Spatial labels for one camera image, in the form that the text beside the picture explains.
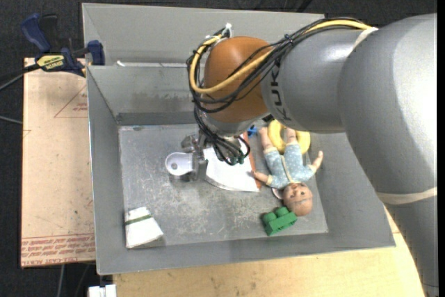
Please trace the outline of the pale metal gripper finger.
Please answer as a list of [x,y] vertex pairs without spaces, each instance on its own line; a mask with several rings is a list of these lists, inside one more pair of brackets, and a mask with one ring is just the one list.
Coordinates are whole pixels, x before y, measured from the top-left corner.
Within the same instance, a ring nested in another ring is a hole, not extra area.
[[207,177],[208,160],[204,157],[195,156],[193,158],[193,169],[191,173],[191,180],[205,180]]
[[199,143],[196,135],[187,135],[181,141],[181,149],[185,153],[192,153],[199,150]]

